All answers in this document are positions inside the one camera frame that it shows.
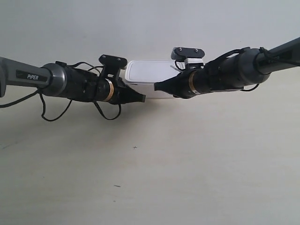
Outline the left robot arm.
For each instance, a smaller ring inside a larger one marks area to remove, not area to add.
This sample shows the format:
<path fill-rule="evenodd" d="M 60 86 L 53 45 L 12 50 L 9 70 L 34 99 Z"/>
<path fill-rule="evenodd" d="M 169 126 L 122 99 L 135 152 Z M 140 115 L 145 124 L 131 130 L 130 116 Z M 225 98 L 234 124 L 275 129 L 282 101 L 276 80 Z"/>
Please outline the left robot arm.
<path fill-rule="evenodd" d="M 6 86 L 34 87 L 49 97 L 67 98 L 78 102 L 108 102 L 112 105 L 144 102 L 146 96 L 130 88 L 120 77 L 127 59 L 103 54 L 99 57 L 102 70 L 97 74 L 56 61 L 42 67 L 2 57 L 0 59 L 0 95 Z"/>

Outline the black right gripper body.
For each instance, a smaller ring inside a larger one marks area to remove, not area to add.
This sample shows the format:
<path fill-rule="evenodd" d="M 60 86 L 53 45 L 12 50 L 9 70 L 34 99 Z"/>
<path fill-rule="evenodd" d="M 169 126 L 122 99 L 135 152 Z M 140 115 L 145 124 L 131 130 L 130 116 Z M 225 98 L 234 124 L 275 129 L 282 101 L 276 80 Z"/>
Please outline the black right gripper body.
<path fill-rule="evenodd" d="M 187 72 L 178 73 L 173 77 L 175 98 L 192 98 L 199 95 L 199 91 L 196 90 L 194 85 L 194 76 L 199 70 L 189 70 Z"/>

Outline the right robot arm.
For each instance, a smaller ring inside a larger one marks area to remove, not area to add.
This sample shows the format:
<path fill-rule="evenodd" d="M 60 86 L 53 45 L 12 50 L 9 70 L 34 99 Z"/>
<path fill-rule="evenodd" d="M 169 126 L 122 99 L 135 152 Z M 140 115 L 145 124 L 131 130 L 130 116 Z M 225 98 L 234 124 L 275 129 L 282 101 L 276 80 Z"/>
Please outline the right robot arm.
<path fill-rule="evenodd" d="M 256 89 L 271 73 L 299 65 L 300 39 L 296 38 L 270 50 L 234 49 L 204 65 L 187 66 L 176 76 L 155 82 L 154 90 L 182 99 L 216 92 L 246 92 L 245 87 Z"/>

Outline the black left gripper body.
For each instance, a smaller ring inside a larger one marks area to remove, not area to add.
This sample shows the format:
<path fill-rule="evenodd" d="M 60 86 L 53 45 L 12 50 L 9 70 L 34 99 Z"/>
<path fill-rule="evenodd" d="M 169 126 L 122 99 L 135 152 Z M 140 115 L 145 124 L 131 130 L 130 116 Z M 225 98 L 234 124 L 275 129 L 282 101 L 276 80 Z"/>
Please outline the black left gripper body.
<path fill-rule="evenodd" d="M 129 99 L 125 93 L 125 86 L 119 86 L 117 83 L 113 83 L 107 78 L 104 79 L 104 84 L 106 94 L 103 102 L 107 102 L 112 105 L 129 103 Z"/>

